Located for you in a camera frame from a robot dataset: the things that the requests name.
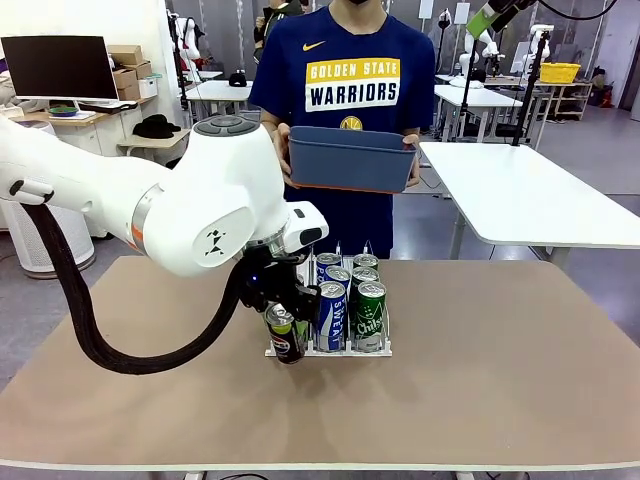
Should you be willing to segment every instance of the green can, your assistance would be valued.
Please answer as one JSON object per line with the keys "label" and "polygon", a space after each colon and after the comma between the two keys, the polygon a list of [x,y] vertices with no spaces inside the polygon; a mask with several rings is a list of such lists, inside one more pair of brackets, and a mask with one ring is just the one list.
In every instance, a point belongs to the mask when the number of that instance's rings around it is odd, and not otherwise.
{"label": "green can", "polygon": [[380,282],[363,282],[358,287],[354,348],[359,352],[382,349],[382,323],[386,307],[387,288]]}
{"label": "green can", "polygon": [[379,264],[380,260],[378,260],[378,257],[371,255],[370,253],[361,253],[360,255],[353,257],[354,267],[369,267],[374,270],[378,270]]}
{"label": "green can", "polygon": [[349,290],[349,329],[345,329],[345,340],[353,339],[355,332],[356,311],[358,308],[358,287],[363,282],[377,282],[380,275],[373,268],[355,267],[351,273],[351,288]]}

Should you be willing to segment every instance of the white wall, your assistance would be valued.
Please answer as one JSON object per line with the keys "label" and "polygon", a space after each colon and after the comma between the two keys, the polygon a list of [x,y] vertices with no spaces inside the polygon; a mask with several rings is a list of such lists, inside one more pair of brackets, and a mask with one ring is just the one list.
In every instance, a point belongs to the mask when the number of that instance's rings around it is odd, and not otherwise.
{"label": "white wall", "polygon": [[163,113],[179,123],[178,81],[164,0],[0,0],[0,36],[99,35],[107,44],[142,46],[160,73],[158,98],[145,115]]}
{"label": "white wall", "polygon": [[613,82],[613,103],[618,106],[629,76],[640,37],[640,0],[618,0],[606,17],[606,27],[598,60]]}

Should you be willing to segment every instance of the white can holder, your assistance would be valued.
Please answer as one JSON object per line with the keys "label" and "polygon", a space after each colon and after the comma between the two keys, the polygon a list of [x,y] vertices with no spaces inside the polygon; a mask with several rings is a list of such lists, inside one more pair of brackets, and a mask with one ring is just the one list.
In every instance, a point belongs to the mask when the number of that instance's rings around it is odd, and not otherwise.
{"label": "white can holder", "polygon": [[[349,270],[349,273],[353,272],[353,257],[343,257],[342,266]],[[302,265],[298,266],[298,275],[302,277],[302,281],[305,285],[315,285],[316,284],[316,261],[315,256],[309,256],[306,262]],[[354,345],[351,341],[351,332],[349,332],[348,338],[345,342],[344,350],[339,350],[336,352],[323,352],[316,348],[315,342],[313,338],[309,339],[307,343],[307,350],[305,353],[305,357],[326,357],[326,358],[341,358],[341,357],[391,357],[391,330],[390,330],[390,321],[389,321],[389,310],[385,305],[385,309],[382,316],[382,337],[381,342],[382,346],[380,350],[376,350],[374,352],[360,352],[355,350]],[[350,322],[347,319],[345,327],[350,329]],[[264,353],[265,357],[275,357],[276,352],[273,347],[273,342],[269,341],[269,348],[266,349]]]}

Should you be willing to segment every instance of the navy t-shirt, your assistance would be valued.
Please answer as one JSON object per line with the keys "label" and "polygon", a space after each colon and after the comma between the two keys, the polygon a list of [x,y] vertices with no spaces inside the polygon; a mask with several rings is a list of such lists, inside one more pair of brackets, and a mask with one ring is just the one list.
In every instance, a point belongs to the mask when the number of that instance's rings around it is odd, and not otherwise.
{"label": "navy t-shirt", "polygon": [[[353,35],[328,8],[279,22],[271,32],[250,102],[290,126],[403,133],[433,119],[435,56],[428,37],[392,16],[376,33]],[[329,237],[316,252],[388,257],[393,197],[387,194],[287,187],[288,201],[310,201]]]}

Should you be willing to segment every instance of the gray tray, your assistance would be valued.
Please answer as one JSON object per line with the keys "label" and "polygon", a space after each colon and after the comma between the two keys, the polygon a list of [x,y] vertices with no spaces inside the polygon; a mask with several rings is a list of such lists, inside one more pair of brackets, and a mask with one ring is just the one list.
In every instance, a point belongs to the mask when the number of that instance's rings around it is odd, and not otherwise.
{"label": "gray tray", "polygon": [[293,127],[291,180],[296,185],[400,193],[416,153],[395,133]]}

